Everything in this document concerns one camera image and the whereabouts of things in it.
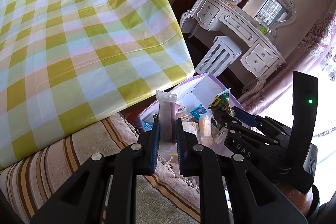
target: white stool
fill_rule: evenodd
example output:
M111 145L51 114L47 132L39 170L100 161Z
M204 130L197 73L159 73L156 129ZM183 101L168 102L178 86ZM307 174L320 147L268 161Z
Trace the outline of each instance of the white stool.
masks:
M195 71L199 74L209 72L218 76L241 54L242 50L229 37L215 37L214 44Z

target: window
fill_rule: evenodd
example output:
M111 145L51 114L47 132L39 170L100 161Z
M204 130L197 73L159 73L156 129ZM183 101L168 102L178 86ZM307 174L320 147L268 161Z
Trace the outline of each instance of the window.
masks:
M289 11L282 0L267 0L254 19L267 28L288 18Z

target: white vanity table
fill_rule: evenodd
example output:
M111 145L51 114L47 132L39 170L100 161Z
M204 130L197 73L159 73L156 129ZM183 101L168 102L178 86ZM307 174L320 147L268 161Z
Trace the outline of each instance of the white vanity table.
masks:
M242 102L248 96L261 90L266 79L275 72L286 61L273 45L274 37L277 35L278 26L288 25L296 18L296 9L292 0L289 0L288 8L291 12L289 20L276 22L270 27L271 33L262 34L261 31L252 23L254 19L242 12L236 7L241 0L231 0L231 5L222 0L196 0L191 10L188 10L181 17L180 27L183 32L183 26L187 19L193 18L197 25L189 37L192 37L197 28L202 27L208 31L221 31L225 26L233 30L248 46L249 49L241 56L240 61L248 71L252 72L257 81L256 85L246 91L239 99Z

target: metal screw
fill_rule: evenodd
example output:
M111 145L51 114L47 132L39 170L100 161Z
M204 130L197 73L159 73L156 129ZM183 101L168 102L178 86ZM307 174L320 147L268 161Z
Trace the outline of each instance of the metal screw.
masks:
M234 154L234 155L233 155L233 159L234 159L235 161L243 161L244 156L241 155L241 154Z
M134 143L134 144L132 144L131 148L133 150L140 150L142 148L142 146L139 143Z
M92 160L100 160L102 157L102 155L100 153L94 153L92 156L91 156L91 159Z
M200 144L195 144L193 149L195 151L202 151L204 149L203 145L200 145Z

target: person's hand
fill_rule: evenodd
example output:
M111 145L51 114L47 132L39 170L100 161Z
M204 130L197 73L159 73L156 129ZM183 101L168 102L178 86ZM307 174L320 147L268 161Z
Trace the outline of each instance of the person's hand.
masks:
M313 192L302 194L289 183L278 183L276 187L298 208L305 216L308 214L313 201Z

